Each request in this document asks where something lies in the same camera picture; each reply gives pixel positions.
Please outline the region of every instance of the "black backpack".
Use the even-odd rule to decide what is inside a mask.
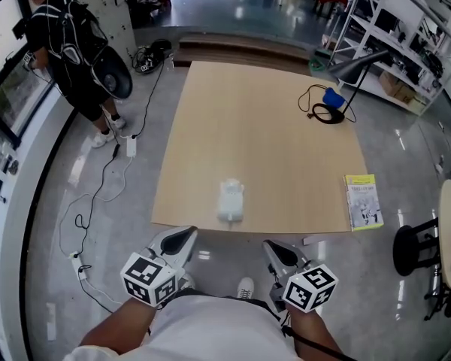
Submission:
[[[52,55],[75,65],[93,65],[108,45],[107,36],[97,18],[87,9],[87,4],[77,0],[63,1],[65,7],[62,10],[44,4],[37,8],[32,17],[47,17],[49,31],[62,33],[59,49],[53,49],[50,43],[49,52]]]

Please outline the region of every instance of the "book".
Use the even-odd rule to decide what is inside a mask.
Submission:
[[[376,178],[369,175],[346,175],[347,204],[353,231],[376,229],[384,224],[376,191]]]

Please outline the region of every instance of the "blue object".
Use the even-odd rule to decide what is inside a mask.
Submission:
[[[322,101],[325,105],[330,105],[334,108],[339,108],[346,101],[341,95],[336,93],[332,88],[326,88],[325,94],[322,97]]]

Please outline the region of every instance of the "shoe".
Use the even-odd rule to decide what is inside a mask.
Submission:
[[[189,273],[186,273],[179,280],[179,290],[184,290],[188,288],[195,289],[195,282],[194,278],[192,278]]]
[[[122,117],[120,117],[117,120],[112,120],[112,118],[111,118],[110,121],[112,122],[112,124],[115,126],[116,129],[123,129],[127,124],[125,119]]]
[[[112,141],[114,139],[114,132],[109,130],[108,134],[104,135],[100,131],[97,132],[92,141],[92,148],[99,148],[106,144],[108,141]]]
[[[241,279],[238,286],[238,298],[251,299],[254,293],[254,281],[252,278],[245,277]]]

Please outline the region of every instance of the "polished floor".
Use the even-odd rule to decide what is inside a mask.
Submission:
[[[125,190],[111,202],[94,203],[82,261],[92,266],[89,282],[118,302],[127,299],[120,269],[132,252],[144,248],[161,229],[150,223],[150,215],[186,74],[186,68],[173,68],[170,60],[166,62],[144,133],[138,139],[138,155],[126,172]],[[157,72],[134,76],[132,97],[118,104],[129,121],[124,135],[140,129],[156,76]],[[347,89],[342,93],[351,94]],[[358,360],[436,360],[451,344],[451,319],[437,314],[431,321],[423,321],[428,311],[423,296],[431,271],[420,269],[409,277],[399,276],[392,261],[392,242],[400,226],[416,225],[437,214],[445,176],[437,174],[434,164],[443,154],[445,172],[451,169],[451,131],[442,133],[433,111],[418,118],[368,94],[358,94],[353,109],[368,170],[377,178],[385,225],[304,247],[308,256],[324,261],[340,279],[337,292],[321,314],[343,351]],[[82,213],[88,220],[90,197],[65,212],[78,196],[96,191],[101,169],[114,148],[110,143],[92,150],[93,132],[82,116],[75,119],[53,161],[35,215],[26,269],[26,318],[36,361],[61,359],[108,315],[82,291],[71,261],[59,247],[60,242],[65,253],[80,250],[84,231],[75,227],[74,219]],[[124,145],[106,171],[98,196],[109,199],[121,190],[128,163]],[[280,238],[303,247],[300,235]],[[238,281],[249,276],[256,282],[255,297],[270,303],[273,279],[263,259],[263,239],[261,235],[200,234],[188,264],[197,287],[218,296],[234,294]],[[83,286],[109,309],[117,308],[89,285]],[[56,309],[56,339],[49,340],[47,323],[53,326],[50,306]]]
[[[330,24],[312,13],[314,0],[171,0],[154,26],[195,27],[210,31],[248,32],[319,44]]]

